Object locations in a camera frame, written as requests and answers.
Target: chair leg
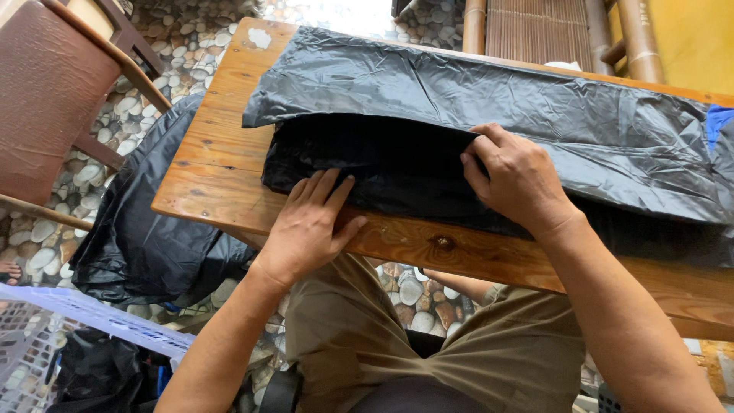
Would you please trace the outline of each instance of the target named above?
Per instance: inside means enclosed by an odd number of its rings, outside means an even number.
[[[71,226],[73,228],[82,229],[84,231],[92,231],[94,223],[80,220],[79,218],[71,215],[62,214],[49,208],[44,208],[30,202],[21,201],[7,195],[0,194],[0,206],[8,208],[11,211],[22,212],[25,215],[30,215],[36,218],[45,218],[52,220],[53,222],[62,223],[64,225]]]
[[[117,154],[104,144],[96,140],[88,132],[82,132],[76,137],[73,144],[78,150],[98,160],[103,165],[109,166],[115,171],[120,170],[125,164],[125,158]]]
[[[110,42],[125,53],[129,53],[130,50],[134,51],[143,62],[148,64],[151,79],[161,76],[165,70],[161,57],[150,48],[148,42],[130,23],[125,13],[121,12],[112,0],[95,0],[95,2],[115,27],[115,33]]]

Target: hand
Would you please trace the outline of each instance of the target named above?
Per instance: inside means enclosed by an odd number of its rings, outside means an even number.
[[[253,262],[286,291],[304,274],[323,267],[367,223],[356,217],[334,235],[334,220],[355,185],[347,176],[329,196],[339,169],[319,170],[293,187],[263,250]]]
[[[519,223],[538,238],[582,215],[561,187],[545,149],[496,123],[474,126],[480,133],[461,154],[464,177],[484,205]],[[476,164],[482,160],[490,177]]]

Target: black plastic bag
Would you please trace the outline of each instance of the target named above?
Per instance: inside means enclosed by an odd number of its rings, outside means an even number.
[[[104,194],[94,228],[70,260],[72,282],[117,304],[154,304],[189,293],[191,304],[227,278],[241,279],[254,250],[205,223],[150,209],[201,104],[202,93],[163,114]]]
[[[66,334],[60,350],[57,401],[49,413],[152,412],[158,400],[151,353],[104,331],[85,327]]]
[[[728,149],[708,153],[706,109],[302,27],[261,77],[243,127],[278,124],[263,173],[273,190],[339,167],[357,177],[348,202],[359,207],[529,237],[462,176],[467,129],[497,121],[548,150],[614,253],[731,266],[734,171]]]

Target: left hand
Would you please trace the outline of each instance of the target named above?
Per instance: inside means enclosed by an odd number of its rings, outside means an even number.
[[[367,223],[366,217],[356,217],[333,234],[336,216],[355,185],[350,175],[329,196],[338,176],[339,169],[319,170],[293,187],[252,264],[279,284],[283,292],[304,274],[331,262]]]

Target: plastic crate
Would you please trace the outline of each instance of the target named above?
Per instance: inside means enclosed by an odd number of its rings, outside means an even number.
[[[55,397],[44,384],[66,333],[92,326],[171,358],[175,369],[194,341],[67,288],[0,284],[0,412],[41,413]]]

